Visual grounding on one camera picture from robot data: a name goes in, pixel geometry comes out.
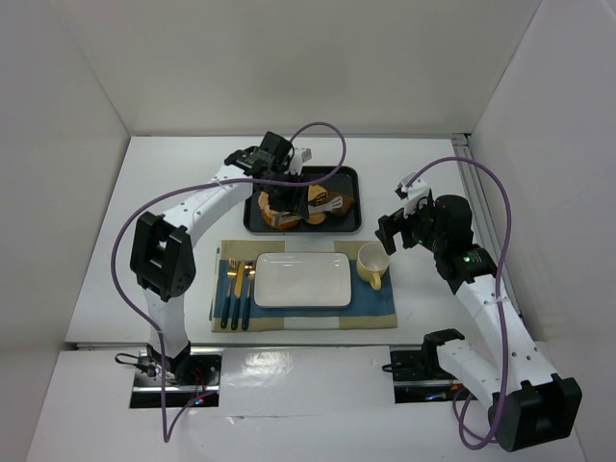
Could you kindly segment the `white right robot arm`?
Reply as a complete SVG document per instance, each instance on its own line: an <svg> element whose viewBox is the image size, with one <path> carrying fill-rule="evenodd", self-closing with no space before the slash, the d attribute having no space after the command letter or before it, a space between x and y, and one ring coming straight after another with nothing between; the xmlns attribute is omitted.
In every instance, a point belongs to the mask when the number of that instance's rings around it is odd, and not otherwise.
<svg viewBox="0 0 616 462"><path fill-rule="evenodd" d="M421 367L452 376L486 409L494 439L508 452L570 436L582 399L577 381L563 378L542 354L497 279L497 264L474 241L473 214L458 195L410 193L381 217L376 237L388 254L402 245L430 251L436 270L473 318L495 361L480 357L455 328L423 338Z"/></svg>

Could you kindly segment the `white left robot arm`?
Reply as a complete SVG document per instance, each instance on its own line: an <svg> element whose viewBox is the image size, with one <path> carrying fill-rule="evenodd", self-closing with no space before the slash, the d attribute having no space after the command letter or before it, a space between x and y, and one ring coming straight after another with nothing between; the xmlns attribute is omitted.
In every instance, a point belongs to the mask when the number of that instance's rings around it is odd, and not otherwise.
<svg viewBox="0 0 616 462"><path fill-rule="evenodd" d="M195 245L256 190L269 196L274 210L306 217L308 182L302 170L311 158L310 149L268 132L258 145L227 156L214 177L178 205L159 215L140 212L129 266L146 300L148 356L173 377L184 375L191 352L184 301L196 277Z"/></svg>

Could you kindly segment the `metal food tongs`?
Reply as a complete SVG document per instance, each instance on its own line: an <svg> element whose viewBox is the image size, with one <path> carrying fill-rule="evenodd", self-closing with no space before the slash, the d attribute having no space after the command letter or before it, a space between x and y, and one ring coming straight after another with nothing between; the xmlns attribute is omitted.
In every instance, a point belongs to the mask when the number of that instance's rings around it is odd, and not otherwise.
<svg viewBox="0 0 616 462"><path fill-rule="evenodd" d="M308 210L309 210L309 216L316 214L316 213L327 213L327 205L326 203L328 202L328 200L326 202L322 202L322 203L318 203L317 205L309 205L308 206ZM296 217L296 216L280 216L278 215L275 219L274 222L276 224L278 223L282 223L282 222L286 222L288 220L294 220L296 218L300 218L300 217Z"/></svg>

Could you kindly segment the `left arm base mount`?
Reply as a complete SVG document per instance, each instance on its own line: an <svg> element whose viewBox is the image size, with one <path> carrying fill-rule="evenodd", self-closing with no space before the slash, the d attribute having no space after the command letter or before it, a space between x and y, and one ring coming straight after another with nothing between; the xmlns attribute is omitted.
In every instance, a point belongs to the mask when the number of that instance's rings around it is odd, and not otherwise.
<svg viewBox="0 0 616 462"><path fill-rule="evenodd" d="M187 369L178 378L172 372L163 377L161 367L146 352L118 353L115 362L134 369L129 407L161 407L162 384L166 383L167 406L181 408L190 399L193 407L218 407L222 350L198 347L191 352Z"/></svg>

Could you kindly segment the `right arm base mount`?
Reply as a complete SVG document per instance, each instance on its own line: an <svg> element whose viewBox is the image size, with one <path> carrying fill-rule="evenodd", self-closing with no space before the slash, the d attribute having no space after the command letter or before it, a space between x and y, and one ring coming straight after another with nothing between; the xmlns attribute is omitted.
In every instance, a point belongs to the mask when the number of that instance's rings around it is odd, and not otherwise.
<svg viewBox="0 0 616 462"><path fill-rule="evenodd" d="M396 404L452 401L459 391L462 398L468 395L451 374L430 372L417 348L391 349L381 370L392 377Z"/></svg>

